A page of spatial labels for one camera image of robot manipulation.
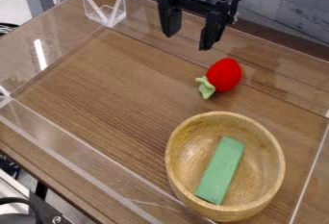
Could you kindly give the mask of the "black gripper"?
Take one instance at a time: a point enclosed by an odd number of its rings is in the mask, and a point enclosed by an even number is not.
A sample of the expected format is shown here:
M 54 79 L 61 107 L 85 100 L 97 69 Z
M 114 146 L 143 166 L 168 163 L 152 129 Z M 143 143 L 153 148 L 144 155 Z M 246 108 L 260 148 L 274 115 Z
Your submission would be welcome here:
M 207 51 L 219 41 L 225 22 L 235 23 L 241 0 L 156 0 L 161 32 L 171 37 L 180 30 L 181 11 L 205 14 L 199 50 Z

